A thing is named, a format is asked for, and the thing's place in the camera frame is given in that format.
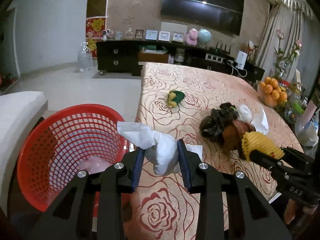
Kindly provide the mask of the person's hand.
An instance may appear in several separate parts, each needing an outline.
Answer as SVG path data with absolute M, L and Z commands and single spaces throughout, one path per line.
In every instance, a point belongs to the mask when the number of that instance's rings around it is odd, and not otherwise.
M 311 216 L 315 213 L 316 209 L 317 209 L 318 205 L 314 206 L 314 207 L 307 207 L 304 206 L 302 207 L 302 211 L 303 211 L 303 215 L 302 218 Z M 293 199 L 289 199 L 285 212 L 284 212 L 284 223 L 289 225 L 296 217 L 296 213 L 298 211 L 298 209 L 300 208 L 299 206 L 299 202 L 297 202 L 296 200 Z

